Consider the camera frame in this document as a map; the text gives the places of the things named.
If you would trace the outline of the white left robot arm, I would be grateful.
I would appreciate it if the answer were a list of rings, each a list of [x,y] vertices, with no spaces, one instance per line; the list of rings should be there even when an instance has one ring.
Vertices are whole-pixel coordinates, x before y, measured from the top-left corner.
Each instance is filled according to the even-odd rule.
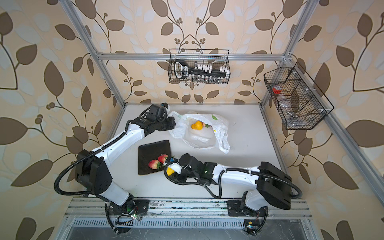
[[[168,112],[168,104],[152,104],[129,120],[120,134],[90,152],[83,151],[80,156],[85,160],[75,166],[75,180],[91,195],[106,202],[120,207],[129,202],[132,195],[114,181],[111,167],[124,152],[149,134],[174,129],[175,118],[169,117]]]

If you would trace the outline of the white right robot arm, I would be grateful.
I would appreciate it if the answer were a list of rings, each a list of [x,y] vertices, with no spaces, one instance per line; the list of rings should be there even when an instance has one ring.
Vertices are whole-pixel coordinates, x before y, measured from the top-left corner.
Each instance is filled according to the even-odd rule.
[[[282,210],[291,209],[292,178],[268,162],[252,168],[228,167],[217,163],[203,163],[190,154],[181,158],[167,157],[166,178],[180,186],[196,185],[203,187],[215,199],[223,196],[223,185],[236,185],[245,188],[242,199],[250,210],[273,206]]]

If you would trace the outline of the red fake apple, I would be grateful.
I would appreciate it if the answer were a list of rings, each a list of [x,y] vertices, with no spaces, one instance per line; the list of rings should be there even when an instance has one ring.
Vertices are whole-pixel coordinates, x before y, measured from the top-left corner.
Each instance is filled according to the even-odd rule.
[[[160,155],[160,156],[158,157],[158,161],[159,161],[160,163],[164,164],[167,158],[168,158],[168,155],[166,155],[166,154],[162,154],[162,155]]]

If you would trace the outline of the yellow fake lemon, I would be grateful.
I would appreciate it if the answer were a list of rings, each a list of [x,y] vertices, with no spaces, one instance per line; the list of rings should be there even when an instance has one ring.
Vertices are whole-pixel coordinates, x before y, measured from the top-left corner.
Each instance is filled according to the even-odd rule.
[[[166,173],[167,176],[171,176],[175,173],[175,171],[171,167],[167,167]]]

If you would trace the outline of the white plastic bag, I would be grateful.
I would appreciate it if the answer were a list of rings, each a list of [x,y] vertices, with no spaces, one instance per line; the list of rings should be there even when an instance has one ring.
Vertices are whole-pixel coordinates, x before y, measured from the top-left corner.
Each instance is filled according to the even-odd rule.
[[[170,134],[173,138],[182,140],[188,146],[207,150],[218,148],[224,154],[228,154],[231,146],[228,141],[228,131],[230,121],[218,114],[197,114],[189,112],[181,115],[176,111],[169,113],[170,117],[175,118],[176,126]],[[200,131],[191,129],[191,125],[196,121],[201,121],[210,125]]]

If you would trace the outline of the yellow fake pear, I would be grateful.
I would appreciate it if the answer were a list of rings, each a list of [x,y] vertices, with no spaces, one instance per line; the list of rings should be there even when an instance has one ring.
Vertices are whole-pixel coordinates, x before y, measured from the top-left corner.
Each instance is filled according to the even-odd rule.
[[[194,124],[191,125],[191,129],[200,131],[204,128],[204,123],[201,121],[196,121]]]

